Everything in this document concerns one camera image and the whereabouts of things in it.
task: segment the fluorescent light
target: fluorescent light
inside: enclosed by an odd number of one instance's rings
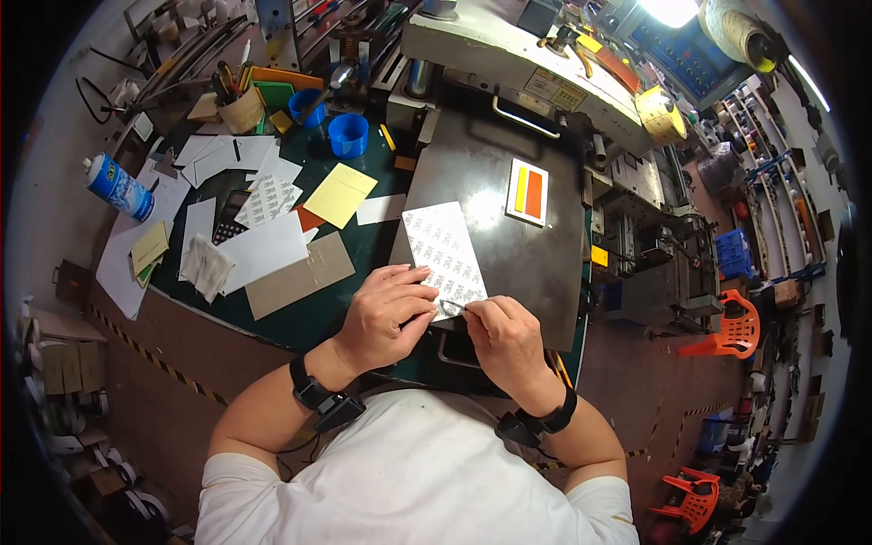
[[[673,29],[685,26],[699,11],[693,0],[639,0],[639,3],[657,21]]]
[[[812,88],[812,91],[817,95],[818,100],[823,104],[823,109],[829,112],[829,104],[827,104],[827,100],[823,98],[821,90],[817,88],[817,85],[812,81],[812,77],[808,75],[808,72],[806,72],[806,69],[802,67],[800,61],[796,60],[793,55],[787,55],[787,59],[790,60],[790,64],[794,66],[802,78],[806,80],[808,86]]]

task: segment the blue plastic cup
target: blue plastic cup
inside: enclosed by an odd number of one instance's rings
[[[305,109],[315,102],[320,94],[321,92],[318,89],[303,89],[302,91],[295,92],[294,96],[288,99],[290,117],[294,121],[300,120]],[[312,128],[313,126],[321,125],[321,122],[324,121],[324,116],[326,115],[327,108],[324,107],[324,102],[322,102],[317,108],[315,108],[315,111],[306,118],[303,122],[303,126],[306,128]]]
[[[343,113],[327,126],[330,147],[339,159],[354,159],[366,151],[370,123],[362,115]]]

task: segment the hand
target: hand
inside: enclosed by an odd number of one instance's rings
[[[412,352],[436,317],[433,299],[439,290],[415,284],[429,275],[427,267],[389,265],[366,277],[351,298],[342,330],[332,339],[338,359],[354,376],[394,364]]]
[[[494,384],[536,417],[566,398],[560,379],[545,364],[539,320],[511,297],[467,304],[463,313],[481,369]]]

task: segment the calculator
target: calculator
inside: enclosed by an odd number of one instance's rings
[[[240,208],[248,200],[250,194],[248,191],[242,191],[241,189],[235,189],[230,192],[227,202],[224,203],[224,209],[221,211],[221,215],[218,216],[215,234],[212,235],[212,243],[215,246],[249,230],[249,228],[241,223],[236,223],[234,218],[239,214]]]

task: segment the finger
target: finger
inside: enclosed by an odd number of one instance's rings
[[[436,305],[420,297],[403,297],[388,303],[388,316],[396,322],[397,326],[409,321],[416,314],[424,314],[436,311]]]
[[[417,344],[421,339],[421,336],[424,335],[427,326],[430,325],[430,322],[432,322],[435,317],[435,310],[433,312],[426,312],[417,315],[414,320],[405,325],[395,341],[397,348],[403,353],[403,356],[400,359],[405,358],[412,353],[415,344]]]
[[[463,317],[467,320],[467,333],[469,333],[469,338],[473,340],[475,350],[484,350],[489,347],[490,337],[487,335],[484,324],[481,323],[481,318],[468,310],[463,311]]]
[[[498,330],[508,322],[508,316],[502,307],[490,299],[468,303],[467,310],[481,318],[481,323],[488,331]]]
[[[507,296],[493,296],[488,299],[488,301],[493,301],[499,306],[503,312],[506,313],[506,316],[510,317],[513,320],[519,320],[524,317],[533,316],[530,314],[530,311],[524,308],[524,305],[515,301],[512,297]]]
[[[411,264],[405,263],[402,265],[388,265],[387,267],[375,269],[366,277],[363,286],[361,287],[369,287],[374,284],[382,283],[384,280],[387,280],[391,276],[398,275],[401,272],[406,272],[411,266]]]
[[[388,287],[405,286],[407,284],[420,282],[430,276],[430,272],[429,267],[416,267],[415,269],[401,271],[394,276],[386,278],[384,285]]]
[[[376,295],[383,303],[390,303],[403,297],[420,297],[432,301],[439,295],[439,289],[432,286],[424,286],[421,284],[409,284],[406,286],[391,286],[386,290],[381,290]]]

